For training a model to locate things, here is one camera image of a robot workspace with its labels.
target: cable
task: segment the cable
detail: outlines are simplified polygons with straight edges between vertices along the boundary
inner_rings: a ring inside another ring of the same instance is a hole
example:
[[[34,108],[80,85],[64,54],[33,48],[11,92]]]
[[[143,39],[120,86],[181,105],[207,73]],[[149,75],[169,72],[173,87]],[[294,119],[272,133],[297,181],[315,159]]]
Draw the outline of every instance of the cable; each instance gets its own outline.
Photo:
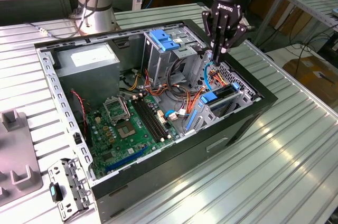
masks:
[[[173,68],[174,66],[179,62],[180,58],[177,58],[175,59],[175,61],[172,63],[172,65],[169,67],[168,69],[168,73],[167,73],[167,86],[168,86],[168,89],[171,91],[172,90],[172,87],[171,87],[171,73],[173,71]]]
[[[285,20],[283,21],[283,23],[277,28],[277,29],[275,29],[275,31],[272,33],[272,35],[271,36],[269,36],[268,38],[266,38],[264,41],[263,41],[263,43],[261,43],[260,45],[258,45],[257,47],[261,47],[264,43],[266,43],[270,38],[272,38],[276,33],[277,33],[277,31],[279,31],[279,30],[281,30],[281,28],[284,26],[284,24],[286,23],[286,21],[290,18],[290,16],[291,16],[291,13],[285,18]]]
[[[302,51],[301,51],[301,53],[299,54],[298,61],[297,61],[297,67],[296,67],[296,71],[295,71],[295,74],[294,74],[294,78],[295,78],[295,79],[297,79],[297,73],[298,73],[299,63],[300,63],[300,61],[301,61],[301,57],[302,57],[302,54],[303,54],[303,52],[304,52],[304,50],[305,50],[305,47],[308,46],[308,45],[310,44],[310,42],[311,42],[312,39],[318,37],[319,35],[323,34],[324,32],[326,32],[326,31],[328,31],[328,30],[330,30],[330,29],[333,29],[333,28],[335,28],[335,27],[337,27],[337,26],[338,26],[338,24],[333,25],[333,26],[331,26],[331,27],[328,27],[328,28],[325,29],[324,31],[317,33],[316,35],[314,35],[314,36],[313,36],[313,37],[312,37],[312,38],[311,38],[311,39],[303,46]]]
[[[88,18],[88,17],[90,17],[93,13],[95,13],[95,11],[96,11],[96,9],[97,9],[98,0],[95,1],[95,7],[94,7],[93,11],[92,11],[91,13],[89,13],[88,15],[86,15],[86,12],[87,12],[87,3],[88,3],[88,1],[89,1],[89,0],[86,0],[86,1],[85,1],[85,4],[84,4],[84,10],[82,10],[83,12],[82,12],[81,18],[72,18],[72,20],[81,20],[81,22],[80,22],[80,24],[79,24],[78,27],[75,26],[76,31],[75,31],[74,33],[72,33],[70,36],[60,38],[60,37],[58,37],[58,36],[56,36],[56,35],[53,35],[53,34],[50,33],[48,30],[46,30],[46,29],[44,29],[44,28],[42,28],[42,27],[39,27],[39,26],[37,26],[37,25],[35,25],[35,24],[33,24],[33,23],[27,23],[27,24],[30,25],[30,26],[32,26],[32,27],[34,27],[34,28],[36,28],[36,29],[39,30],[41,33],[43,33],[44,35],[49,36],[49,37],[51,37],[51,38],[55,38],[55,39],[59,39],[59,40],[72,38],[72,37],[74,37],[76,34],[79,33],[79,31],[80,31],[80,29],[81,29],[81,27],[82,27],[83,22],[85,21],[85,19]]]
[[[173,109],[171,110],[168,110],[166,113],[165,113],[165,117],[168,117],[171,113],[175,113],[176,111],[174,111]]]
[[[134,84],[128,90],[134,90],[136,88],[138,77],[139,77],[139,75],[137,74],[136,77],[135,77]]]
[[[150,4],[152,3],[152,1],[153,1],[153,0],[150,0],[150,1],[149,1],[148,5],[146,6],[145,9],[148,9],[148,8],[150,7]]]
[[[211,64],[213,64],[213,62],[207,63],[207,64],[205,65],[205,67],[204,67],[204,82],[205,82],[207,88],[208,88],[210,91],[211,91],[211,87],[210,87],[210,84],[209,84],[209,82],[208,82],[208,73],[207,73],[207,70],[208,70],[208,66],[211,65]]]
[[[196,101],[198,100],[201,92],[205,89],[205,86],[202,86],[200,91],[197,93],[197,95],[194,97],[193,102],[190,105],[187,105],[186,112],[189,114],[192,111],[192,108],[195,106]]]
[[[79,102],[80,102],[80,105],[81,105],[81,109],[82,109],[82,113],[83,113],[83,127],[84,127],[84,135],[86,136],[86,127],[87,127],[87,123],[86,123],[86,112],[85,112],[85,107],[83,106],[83,102],[82,102],[82,99],[81,97],[78,95],[78,93],[76,93],[74,90],[70,90],[70,92],[72,94],[74,94]]]

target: wire bundle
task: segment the wire bundle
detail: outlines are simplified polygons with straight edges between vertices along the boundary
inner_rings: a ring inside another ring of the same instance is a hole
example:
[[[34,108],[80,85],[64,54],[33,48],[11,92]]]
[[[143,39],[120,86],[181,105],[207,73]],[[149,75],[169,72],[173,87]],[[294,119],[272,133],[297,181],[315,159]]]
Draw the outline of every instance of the wire bundle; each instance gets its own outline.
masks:
[[[133,91],[136,88],[139,77],[140,77],[140,74],[136,73],[136,75],[135,75],[135,82],[134,82],[134,84],[130,88],[128,88],[129,91]]]
[[[212,79],[215,79],[216,81],[218,81],[222,86],[227,85],[226,81],[222,78],[222,76],[219,72],[217,72],[215,70],[211,70],[209,75]]]
[[[42,34],[44,34],[44,35],[46,35],[46,36],[49,36],[49,37],[51,37],[51,38],[60,39],[60,40],[72,38],[72,37],[74,37],[76,34],[79,33],[79,31],[80,31],[80,29],[81,29],[81,27],[82,27],[82,25],[83,25],[85,19],[88,18],[88,17],[90,17],[90,16],[92,16],[92,15],[95,13],[95,11],[97,10],[97,6],[98,6],[98,1],[99,1],[99,0],[95,0],[95,5],[94,5],[93,11],[86,15],[86,12],[87,12],[87,4],[88,4],[89,1],[90,1],[90,0],[85,0],[84,5],[81,7],[80,12],[79,12],[79,14],[80,14],[81,11],[82,11],[82,16],[81,16],[81,17],[79,17],[79,18],[71,18],[72,20],[81,20],[79,26],[76,26],[76,25],[75,25],[75,30],[76,30],[76,31],[75,31],[74,33],[72,33],[71,35],[66,36],[66,37],[64,37],[64,38],[58,37],[58,36],[56,36],[56,35],[53,35],[52,33],[49,32],[49,30],[46,30],[46,29],[44,29],[44,28],[42,28],[42,27],[40,27],[40,26],[37,26],[37,25],[35,25],[35,24],[33,24],[33,23],[27,23],[27,24],[30,25],[30,26],[32,26],[32,27],[34,27],[34,28],[36,28],[37,30],[39,30]]]
[[[80,105],[81,105],[81,109],[82,109],[82,113],[83,113],[83,127],[84,127],[84,134],[86,135],[86,127],[87,127],[87,122],[86,122],[86,112],[85,112],[85,107],[83,105],[83,101],[84,99],[82,99],[78,93],[76,93],[74,90],[71,90],[70,91],[72,94],[74,94],[77,99],[79,100],[80,102]]]
[[[146,81],[144,83],[144,85],[146,86],[146,90],[152,95],[152,96],[159,96],[161,95],[165,90],[167,90],[167,84],[163,84],[160,85],[160,87],[154,92],[152,91],[152,89],[150,88],[150,81],[149,81],[149,75],[148,75],[148,71],[147,69],[145,69],[145,74],[146,74]]]

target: cardboard box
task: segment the cardboard box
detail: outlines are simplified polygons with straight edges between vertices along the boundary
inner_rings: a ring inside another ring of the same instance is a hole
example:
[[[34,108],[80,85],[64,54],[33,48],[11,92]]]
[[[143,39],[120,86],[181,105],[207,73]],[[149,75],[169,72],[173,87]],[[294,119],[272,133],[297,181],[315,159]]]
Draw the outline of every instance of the cardboard box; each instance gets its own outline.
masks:
[[[287,62],[283,69],[295,75],[298,59]],[[338,105],[338,75],[315,56],[301,58],[296,79],[331,108]]]

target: black ram slot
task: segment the black ram slot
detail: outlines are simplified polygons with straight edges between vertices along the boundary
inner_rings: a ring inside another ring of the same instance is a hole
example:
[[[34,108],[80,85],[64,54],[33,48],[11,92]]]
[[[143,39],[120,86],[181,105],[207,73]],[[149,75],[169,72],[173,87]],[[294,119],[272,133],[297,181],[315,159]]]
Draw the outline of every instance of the black ram slot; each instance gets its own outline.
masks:
[[[159,124],[152,110],[142,100],[135,100],[132,102],[136,112],[145,124],[148,131],[151,133],[155,142],[160,142],[161,138],[167,138],[167,134],[163,127]]]
[[[148,129],[148,131],[151,133],[152,137],[155,139],[155,141],[157,140],[157,138],[159,137],[158,133],[153,129],[152,126],[150,126],[151,122],[150,120],[147,118],[147,115],[142,111],[142,108],[140,106],[140,103],[138,101],[133,101],[132,102],[137,114],[140,116],[142,122],[145,124],[146,128]]]
[[[163,127],[159,124],[158,120],[156,119],[156,117],[154,116],[152,110],[148,107],[148,105],[145,102],[141,102],[141,107],[143,108],[143,110],[147,113],[149,113],[149,118],[152,120],[153,122],[153,126],[156,127],[157,131],[161,134],[161,138],[166,138],[166,133],[164,132]]]
[[[151,133],[152,137],[154,138],[155,142],[160,142],[160,139],[162,138],[161,132],[158,131],[158,129],[154,126],[154,122],[152,121],[151,117],[153,116],[152,111],[147,106],[147,109],[145,109],[142,105],[143,101],[136,101],[135,102],[135,109],[140,116],[142,122],[145,124],[148,131]]]

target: table surface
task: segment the table surface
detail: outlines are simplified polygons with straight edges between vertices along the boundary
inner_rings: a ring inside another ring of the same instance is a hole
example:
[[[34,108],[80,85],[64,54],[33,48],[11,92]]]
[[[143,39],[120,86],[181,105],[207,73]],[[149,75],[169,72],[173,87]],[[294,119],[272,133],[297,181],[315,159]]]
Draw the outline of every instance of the table surface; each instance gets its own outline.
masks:
[[[332,9],[338,8],[338,0],[289,0],[306,13],[338,31],[338,17]]]
[[[192,19],[197,4],[116,14],[122,29]],[[55,35],[74,31],[69,21],[40,22]],[[73,157],[33,44],[52,40],[27,25],[0,27],[0,110],[28,116],[44,185],[0,207],[11,223],[61,223],[49,193],[47,168]],[[232,49],[278,100],[241,140],[111,223],[324,223],[338,205],[338,116],[251,43]],[[94,209],[72,223],[98,223]]]

